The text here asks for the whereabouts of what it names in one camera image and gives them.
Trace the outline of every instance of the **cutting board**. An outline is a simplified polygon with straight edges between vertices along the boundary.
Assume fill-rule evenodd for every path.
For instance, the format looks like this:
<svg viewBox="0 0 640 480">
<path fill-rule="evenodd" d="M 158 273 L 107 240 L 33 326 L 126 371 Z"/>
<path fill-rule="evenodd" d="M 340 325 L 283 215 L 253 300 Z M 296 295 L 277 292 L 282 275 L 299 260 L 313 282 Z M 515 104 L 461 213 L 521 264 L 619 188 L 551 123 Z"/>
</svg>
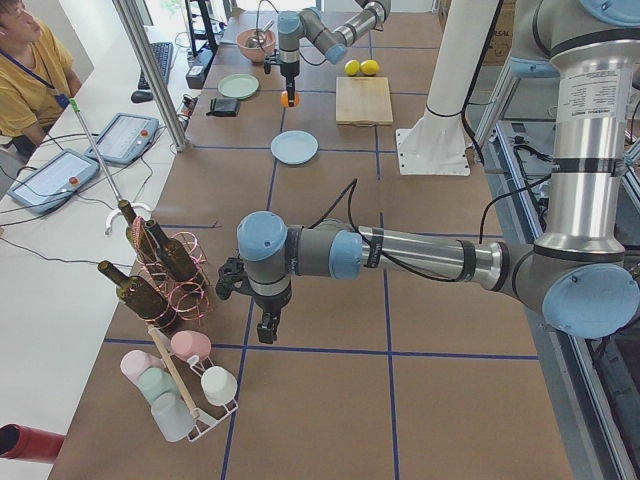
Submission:
<svg viewBox="0 0 640 480">
<path fill-rule="evenodd" d="M 391 125 L 391 96 L 386 77 L 337 77 L 336 123 Z"/>
</svg>

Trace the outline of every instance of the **bowl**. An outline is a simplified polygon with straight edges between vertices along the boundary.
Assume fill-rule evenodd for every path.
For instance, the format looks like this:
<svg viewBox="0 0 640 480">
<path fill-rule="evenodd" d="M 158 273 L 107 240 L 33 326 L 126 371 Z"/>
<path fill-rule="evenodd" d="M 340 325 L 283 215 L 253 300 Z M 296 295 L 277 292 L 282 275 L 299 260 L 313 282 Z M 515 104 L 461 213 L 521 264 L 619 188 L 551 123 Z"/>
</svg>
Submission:
<svg viewBox="0 0 640 480">
<path fill-rule="evenodd" d="M 271 30 L 264 32 L 264 43 L 262 44 L 262 48 L 249 48 L 245 46 L 247 39 L 256 32 L 255 28 L 250 30 L 245 30 L 241 32 L 236 37 L 236 43 L 238 44 L 238 50 L 245 57 L 251 60 L 253 63 L 263 63 L 264 57 L 268 55 L 273 55 L 273 52 L 276 49 L 276 34 Z"/>
</svg>

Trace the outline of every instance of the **plate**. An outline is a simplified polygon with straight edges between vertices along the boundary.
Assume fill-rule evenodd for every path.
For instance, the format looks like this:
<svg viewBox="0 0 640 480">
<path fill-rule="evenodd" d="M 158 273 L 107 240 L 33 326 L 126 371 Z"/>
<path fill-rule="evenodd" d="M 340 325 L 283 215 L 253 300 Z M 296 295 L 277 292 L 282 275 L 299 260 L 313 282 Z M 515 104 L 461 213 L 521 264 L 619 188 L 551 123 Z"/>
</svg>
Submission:
<svg viewBox="0 0 640 480">
<path fill-rule="evenodd" d="M 256 93 L 259 86 L 260 82 L 253 75 L 236 73 L 220 80 L 218 91 L 225 97 L 244 100 Z"/>
<path fill-rule="evenodd" d="M 287 165 L 300 165 L 313 158 L 318 151 L 318 141 L 302 130 L 281 133 L 271 142 L 271 153 Z"/>
</svg>

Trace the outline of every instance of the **cup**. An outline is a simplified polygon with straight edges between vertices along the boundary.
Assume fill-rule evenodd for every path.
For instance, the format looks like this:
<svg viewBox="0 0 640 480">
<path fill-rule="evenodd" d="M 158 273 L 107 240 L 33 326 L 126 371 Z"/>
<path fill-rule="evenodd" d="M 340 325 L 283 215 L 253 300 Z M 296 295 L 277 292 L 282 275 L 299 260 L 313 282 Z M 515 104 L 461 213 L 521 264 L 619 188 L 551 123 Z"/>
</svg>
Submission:
<svg viewBox="0 0 640 480">
<path fill-rule="evenodd" d="M 204 372 L 200 385 L 209 403 L 218 407 L 231 402 L 238 391 L 236 377 L 218 366 L 208 368 Z"/>
<path fill-rule="evenodd" d="M 167 442 L 177 442 L 196 426 L 187 404 L 174 392 L 160 395 L 151 404 L 151 415 Z"/>
<path fill-rule="evenodd" d="M 167 392 L 173 392 L 180 396 L 180 390 L 178 390 L 176 382 L 171 378 L 171 375 L 160 368 L 151 367 L 147 369 L 140 375 L 137 385 L 149 405 Z"/>
<path fill-rule="evenodd" d="M 53 463 L 62 442 L 64 435 L 12 423 L 0 428 L 0 458 Z"/>
<path fill-rule="evenodd" d="M 151 367 L 164 368 L 164 363 L 158 357 L 154 357 L 142 350 L 131 350 L 120 361 L 120 371 L 134 385 L 138 384 L 140 375 Z"/>
<path fill-rule="evenodd" d="M 197 355 L 202 363 L 211 355 L 211 340 L 204 333 L 183 330 L 171 338 L 171 350 L 184 362 Z"/>
</svg>

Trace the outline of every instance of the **white electronic device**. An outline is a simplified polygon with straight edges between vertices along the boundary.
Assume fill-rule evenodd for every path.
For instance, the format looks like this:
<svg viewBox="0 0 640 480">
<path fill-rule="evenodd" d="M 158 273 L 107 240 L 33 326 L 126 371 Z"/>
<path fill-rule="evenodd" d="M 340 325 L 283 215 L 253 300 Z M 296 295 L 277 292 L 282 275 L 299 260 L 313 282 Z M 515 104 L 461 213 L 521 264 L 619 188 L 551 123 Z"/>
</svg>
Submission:
<svg viewBox="0 0 640 480">
<path fill-rule="evenodd" d="M 100 170 L 98 162 L 64 149 L 13 186 L 8 194 L 35 213 L 55 210 Z"/>
<path fill-rule="evenodd" d="M 118 113 L 96 140 L 102 158 L 112 164 L 129 165 L 147 148 L 159 124 L 156 118 Z M 98 158 L 93 148 L 84 154 L 89 158 Z"/>
</svg>

